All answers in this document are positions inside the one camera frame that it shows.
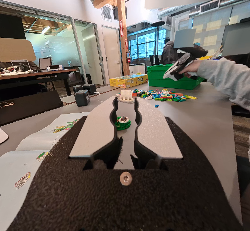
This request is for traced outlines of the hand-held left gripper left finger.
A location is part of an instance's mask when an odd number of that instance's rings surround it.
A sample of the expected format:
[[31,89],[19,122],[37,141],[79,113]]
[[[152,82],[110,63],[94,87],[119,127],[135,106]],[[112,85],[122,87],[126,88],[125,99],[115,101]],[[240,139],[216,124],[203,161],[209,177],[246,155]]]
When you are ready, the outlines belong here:
[[85,162],[92,169],[102,161],[107,169],[114,169],[122,152],[123,138],[117,135],[118,98],[111,96],[95,107],[87,116],[69,154],[69,160]]

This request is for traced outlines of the pile of colourful lego pieces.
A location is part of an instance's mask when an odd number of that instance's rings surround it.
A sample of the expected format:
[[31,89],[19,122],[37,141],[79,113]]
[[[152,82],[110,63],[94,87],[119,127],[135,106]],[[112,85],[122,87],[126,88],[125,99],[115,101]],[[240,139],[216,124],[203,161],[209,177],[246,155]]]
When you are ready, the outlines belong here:
[[197,99],[197,97],[193,97],[190,95],[183,95],[182,93],[176,93],[168,89],[163,89],[162,91],[160,91],[159,89],[156,90],[134,89],[132,90],[132,95],[149,101],[154,100],[154,101],[183,102],[188,99],[191,100]]

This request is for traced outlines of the person's right forearm grey sleeve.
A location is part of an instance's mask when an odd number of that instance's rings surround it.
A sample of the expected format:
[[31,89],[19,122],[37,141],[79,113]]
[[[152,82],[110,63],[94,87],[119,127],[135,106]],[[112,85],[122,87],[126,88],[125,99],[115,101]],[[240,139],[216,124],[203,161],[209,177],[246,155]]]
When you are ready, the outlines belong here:
[[229,100],[250,110],[250,68],[236,64],[226,58],[202,60],[198,76],[214,84],[216,90],[228,96]]

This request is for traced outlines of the open lego instruction booklet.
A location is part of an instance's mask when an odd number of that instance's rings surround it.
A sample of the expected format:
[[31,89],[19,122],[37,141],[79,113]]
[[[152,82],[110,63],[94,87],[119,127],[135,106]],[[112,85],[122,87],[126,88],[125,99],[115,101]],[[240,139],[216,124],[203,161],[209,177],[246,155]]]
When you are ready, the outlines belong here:
[[0,230],[7,230],[26,198],[32,180],[51,148],[85,113],[62,114],[23,139],[0,158]]

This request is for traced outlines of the white recycling bin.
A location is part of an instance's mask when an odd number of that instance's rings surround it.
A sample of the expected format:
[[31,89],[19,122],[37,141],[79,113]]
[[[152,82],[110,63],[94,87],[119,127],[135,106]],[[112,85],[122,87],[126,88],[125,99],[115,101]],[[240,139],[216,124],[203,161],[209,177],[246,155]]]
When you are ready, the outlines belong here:
[[141,64],[130,64],[130,75],[134,75],[137,73],[145,74],[145,63]]

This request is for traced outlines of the large black television screen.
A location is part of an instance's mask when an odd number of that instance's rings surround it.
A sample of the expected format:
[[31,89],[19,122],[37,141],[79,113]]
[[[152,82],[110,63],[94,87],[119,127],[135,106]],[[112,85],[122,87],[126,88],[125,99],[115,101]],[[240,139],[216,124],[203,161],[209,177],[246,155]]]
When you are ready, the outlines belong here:
[[249,67],[250,22],[225,26],[221,44],[223,57]]

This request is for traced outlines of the white door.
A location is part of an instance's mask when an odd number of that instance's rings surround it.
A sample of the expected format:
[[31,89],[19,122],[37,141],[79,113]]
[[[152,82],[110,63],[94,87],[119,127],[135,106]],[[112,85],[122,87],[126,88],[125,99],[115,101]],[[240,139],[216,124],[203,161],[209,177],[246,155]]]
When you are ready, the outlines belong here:
[[106,83],[109,84],[110,78],[122,75],[118,29],[102,25],[102,36],[105,48],[104,62],[107,65],[105,78]]

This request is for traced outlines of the black flat case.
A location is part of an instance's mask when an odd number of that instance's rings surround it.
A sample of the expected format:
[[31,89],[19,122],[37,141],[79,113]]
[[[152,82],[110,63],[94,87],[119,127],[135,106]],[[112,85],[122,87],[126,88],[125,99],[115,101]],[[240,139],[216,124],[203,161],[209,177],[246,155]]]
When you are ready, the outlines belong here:
[[0,126],[63,106],[56,90],[0,102]]

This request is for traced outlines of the light wood panel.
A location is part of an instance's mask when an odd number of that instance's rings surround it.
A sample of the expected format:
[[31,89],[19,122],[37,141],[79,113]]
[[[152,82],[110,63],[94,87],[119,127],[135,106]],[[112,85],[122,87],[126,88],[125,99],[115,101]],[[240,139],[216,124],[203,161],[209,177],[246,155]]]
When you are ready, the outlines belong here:
[[0,38],[0,61],[12,60],[35,61],[32,43],[26,39]]

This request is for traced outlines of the black monitor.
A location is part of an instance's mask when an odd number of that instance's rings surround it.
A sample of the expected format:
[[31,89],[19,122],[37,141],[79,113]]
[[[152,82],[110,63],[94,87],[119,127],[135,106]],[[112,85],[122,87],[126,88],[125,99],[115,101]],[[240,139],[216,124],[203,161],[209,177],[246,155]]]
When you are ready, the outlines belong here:
[[0,14],[0,37],[26,39],[21,17]]

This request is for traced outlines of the silver ceiling duct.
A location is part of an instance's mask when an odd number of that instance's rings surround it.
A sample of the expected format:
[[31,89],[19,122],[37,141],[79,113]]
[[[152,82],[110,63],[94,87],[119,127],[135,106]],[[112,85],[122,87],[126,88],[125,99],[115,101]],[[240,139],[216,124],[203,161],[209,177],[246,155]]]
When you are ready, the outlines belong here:
[[[247,1],[249,0],[220,0],[220,7],[218,9],[222,9],[222,8],[232,6],[232,5],[238,5]],[[193,18],[195,16],[200,15],[199,14],[200,5],[207,3],[207,2],[181,5],[181,6],[175,6],[175,7],[169,7],[169,8],[161,8],[161,9],[158,9],[157,16],[158,16],[158,19],[161,19],[162,17],[165,17],[165,16],[175,16],[180,13],[189,11],[189,18]]]

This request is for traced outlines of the white duct vent grille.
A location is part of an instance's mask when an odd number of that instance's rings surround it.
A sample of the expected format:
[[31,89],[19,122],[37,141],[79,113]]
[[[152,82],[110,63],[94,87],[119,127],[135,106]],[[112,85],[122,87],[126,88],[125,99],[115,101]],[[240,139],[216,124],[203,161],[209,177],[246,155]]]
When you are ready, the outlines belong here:
[[204,14],[211,10],[216,10],[220,7],[220,0],[212,0],[207,3],[200,5],[200,11],[199,14]]

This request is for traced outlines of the wooden support post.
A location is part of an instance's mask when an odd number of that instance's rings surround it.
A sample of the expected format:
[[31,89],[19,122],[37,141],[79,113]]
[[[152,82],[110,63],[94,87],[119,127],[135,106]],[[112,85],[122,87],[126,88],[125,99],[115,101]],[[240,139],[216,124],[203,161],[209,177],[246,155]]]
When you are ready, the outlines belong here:
[[126,59],[126,52],[128,49],[125,47],[125,39],[127,39],[127,25],[126,25],[126,12],[125,12],[125,0],[117,0],[118,7],[118,18],[123,21],[123,37],[120,37],[121,41],[121,53],[122,53],[122,62],[123,62],[123,75],[130,74],[129,63]]

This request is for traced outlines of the dark picture frame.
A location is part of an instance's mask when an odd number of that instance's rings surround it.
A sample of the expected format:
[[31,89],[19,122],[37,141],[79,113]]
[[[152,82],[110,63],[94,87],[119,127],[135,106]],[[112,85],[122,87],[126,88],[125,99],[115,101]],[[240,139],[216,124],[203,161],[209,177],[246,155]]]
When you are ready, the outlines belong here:
[[47,67],[52,65],[51,57],[39,58],[39,68],[41,70],[47,70]]

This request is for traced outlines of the white wall vent grille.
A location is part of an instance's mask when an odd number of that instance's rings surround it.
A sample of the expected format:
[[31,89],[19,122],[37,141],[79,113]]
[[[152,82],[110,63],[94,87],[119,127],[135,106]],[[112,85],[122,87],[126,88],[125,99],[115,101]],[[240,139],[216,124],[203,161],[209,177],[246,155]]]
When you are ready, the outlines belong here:
[[107,21],[112,21],[111,16],[111,7],[110,6],[103,6],[101,7],[102,19]]

